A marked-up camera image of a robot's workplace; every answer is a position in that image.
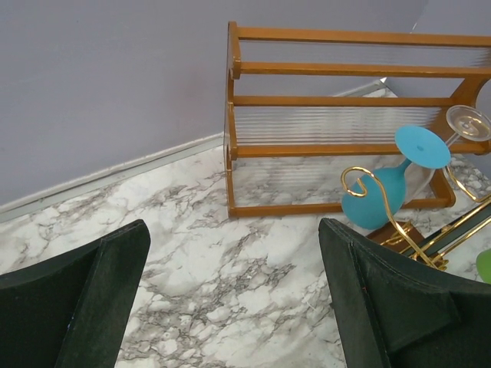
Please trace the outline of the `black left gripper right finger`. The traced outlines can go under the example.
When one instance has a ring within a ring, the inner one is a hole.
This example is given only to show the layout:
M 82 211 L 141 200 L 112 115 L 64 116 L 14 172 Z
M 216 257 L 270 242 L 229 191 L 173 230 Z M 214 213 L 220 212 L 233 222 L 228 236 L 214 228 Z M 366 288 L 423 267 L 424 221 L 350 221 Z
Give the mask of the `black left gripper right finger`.
M 488 367 L 490 286 L 323 218 L 319 243 L 349 367 Z

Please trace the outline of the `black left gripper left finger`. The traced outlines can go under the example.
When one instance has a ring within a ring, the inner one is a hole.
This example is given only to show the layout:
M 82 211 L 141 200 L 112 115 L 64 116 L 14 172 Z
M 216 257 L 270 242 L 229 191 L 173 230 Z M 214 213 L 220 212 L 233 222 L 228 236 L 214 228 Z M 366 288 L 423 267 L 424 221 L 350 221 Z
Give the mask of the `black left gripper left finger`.
M 113 367 L 150 250 L 141 219 L 1 276 L 3 367 Z

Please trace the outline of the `gold wire wine glass rack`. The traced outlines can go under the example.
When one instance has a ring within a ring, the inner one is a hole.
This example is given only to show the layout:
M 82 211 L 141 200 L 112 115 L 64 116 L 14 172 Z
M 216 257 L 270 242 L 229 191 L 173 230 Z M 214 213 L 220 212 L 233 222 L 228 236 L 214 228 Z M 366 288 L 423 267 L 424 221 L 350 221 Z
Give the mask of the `gold wire wine glass rack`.
M 490 224 L 490 194 L 474 195 L 455 177 L 449 166 L 433 175 L 430 187 L 432 192 L 436 192 L 444 186 L 448 188 L 451 182 L 476 204 L 459 218 L 424 237 L 412 222 L 398 222 L 389 215 L 389 222 L 367 237 L 415 261 L 446 270 L 448 260 L 444 257 Z

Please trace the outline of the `green plastic wine glass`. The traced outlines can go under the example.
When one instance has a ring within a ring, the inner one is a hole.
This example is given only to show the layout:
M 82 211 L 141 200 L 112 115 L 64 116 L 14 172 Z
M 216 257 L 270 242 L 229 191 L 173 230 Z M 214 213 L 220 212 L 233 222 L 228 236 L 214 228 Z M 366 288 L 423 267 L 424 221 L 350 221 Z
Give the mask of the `green plastic wine glass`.
M 491 284 L 491 249 L 486 249 L 478 254 L 476 270 L 483 282 Z

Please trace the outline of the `light blue plastic wine glass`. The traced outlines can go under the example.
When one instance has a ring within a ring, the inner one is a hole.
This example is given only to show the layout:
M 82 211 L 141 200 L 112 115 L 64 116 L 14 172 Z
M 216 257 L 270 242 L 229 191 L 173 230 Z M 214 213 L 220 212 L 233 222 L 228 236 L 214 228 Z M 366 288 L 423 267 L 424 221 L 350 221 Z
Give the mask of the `light blue plastic wine glass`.
M 398 166 L 376 169 L 364 174 L 345 194 L 341 208 L 347 218 L 360 228 L 377 230 L 400 210 L 407 194 L 405 172 L 411 164 L 426 169 L 441 169 L 450 162 L 446 143 L 432 131 L 421 126 L 403 126 L 394 134 L 394 141 L 404 161 Z

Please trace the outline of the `clear wine glass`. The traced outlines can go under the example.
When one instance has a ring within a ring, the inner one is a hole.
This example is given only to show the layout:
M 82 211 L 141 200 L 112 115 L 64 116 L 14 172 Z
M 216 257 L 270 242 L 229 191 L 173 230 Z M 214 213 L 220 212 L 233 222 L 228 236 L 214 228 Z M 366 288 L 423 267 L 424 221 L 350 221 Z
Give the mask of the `clear wine glass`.
M 490 119 L 480 111 L 454 105 L 445 113 L 443 132 L 432 132 L 419 126 L 404 126 L 396 133 L 400 151 L 411 161 L 405 175 L 408 187 L 405 202 L 414 200 L 435 176 L 450 163 L 450 147 L 460 139 L 487 143 L 490 141 Z

